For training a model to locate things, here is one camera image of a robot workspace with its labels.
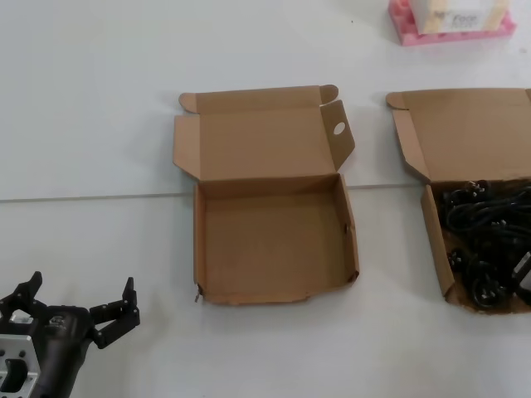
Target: pink toy block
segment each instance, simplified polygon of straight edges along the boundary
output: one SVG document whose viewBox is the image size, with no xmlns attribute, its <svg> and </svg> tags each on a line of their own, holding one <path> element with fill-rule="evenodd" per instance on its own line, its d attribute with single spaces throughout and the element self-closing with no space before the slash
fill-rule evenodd
<svg viewBox="0 0 531 398">
<path fill-rule="evenodd" d="M 486 39 L 491 37 L 511 36 L 516 30 L 510 13 L 504 17 L 499 29 L 493 32 L 462 32 L 462 33 L 435 33 L 433 35 L 420 35 L 415 25 L 415 17 L 409 7 L 409 0 L 390 0 L 389 15 L 397 29 L 403 46 L 419 46 L 421 44 L 444 43 L 446 41 L 462 41 L 471 39 Z"/>
</svg>

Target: box lid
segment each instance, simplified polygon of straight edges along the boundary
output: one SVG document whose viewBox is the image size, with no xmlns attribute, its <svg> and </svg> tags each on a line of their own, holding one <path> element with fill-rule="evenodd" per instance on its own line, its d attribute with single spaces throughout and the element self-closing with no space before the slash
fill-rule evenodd
<svg viewBox="0 0 531 398">
<path fill-rule="evenodd" d="M 336 172 L 354 149 L 334 85 L 182 94 L 173 162 L 202 181 Z"/>
<path fill-rule="evenodd" d="M 430 181 L 531 176 L 531 90 L 391 93 L 407 164 Z"/>
</svg>

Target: cardboard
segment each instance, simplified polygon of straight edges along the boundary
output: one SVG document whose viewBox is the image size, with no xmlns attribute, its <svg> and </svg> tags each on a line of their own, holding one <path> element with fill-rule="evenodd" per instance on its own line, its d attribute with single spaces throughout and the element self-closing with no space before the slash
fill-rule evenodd
<svg viewBox="0 0 531 398">
<path fill-rule="evenodd" d="M 406 163 L 429 183 L 421 205 L 441 293 L 476 311 L 448 263 L 446 253 L 459 242 L 441 228 L 437 198 L 468 181 L 531 177 L 531 90 L 411 91 L 387 95 L 387 104 Z M 499 310 L 530 311 L 519 298 Z"/>
<path fill-rule="evenodd" d="M 358 277 L 333 85 L 183 94 L 173 161 L 198 179 L 194 279 L 211 303 L 286 303 Z"/>
</svg>

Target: white table surface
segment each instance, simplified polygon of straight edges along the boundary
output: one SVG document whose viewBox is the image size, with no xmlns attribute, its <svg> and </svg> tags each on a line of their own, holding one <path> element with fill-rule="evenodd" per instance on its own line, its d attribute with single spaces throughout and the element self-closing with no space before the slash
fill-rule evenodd
<svg viewBox="0 0 531 398">
<path fill-rule="evenodd" d="M 142 324 L 90 348 L 72 398 L 529 397 L 531 315 L 445 303 L 421 188 L 351 191 L 361 275 L 306 303 L 194 303 L 190 197 L 0 204 L 0 294 L 34 270 L 45 303 L 114 301 Z"/>
<path fill-rule="evenodd" d="M 400 185 L 394 90 L 531 87 L 531 3 L 510 40 L 403 48 L 387 0 L 2 1 L 0 200 L 189 192 L 185 91 L 336 84 L 349 186 Z"/>
</svg>

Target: power cord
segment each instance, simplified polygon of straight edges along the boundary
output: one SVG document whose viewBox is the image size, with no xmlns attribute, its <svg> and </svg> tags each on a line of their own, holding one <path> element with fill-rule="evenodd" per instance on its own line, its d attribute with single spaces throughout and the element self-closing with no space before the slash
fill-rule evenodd
<svg viewBox="0 0 531 398">
<path fill-rule="evenodd" d="M 475 305 L 498 308 L 514 294 L 531 305 L 531 186 L 496 194 L 487 181 L 468 182 L 442 194 L 439 216 L 465 243 L 448 261 Z"/>
</svg>

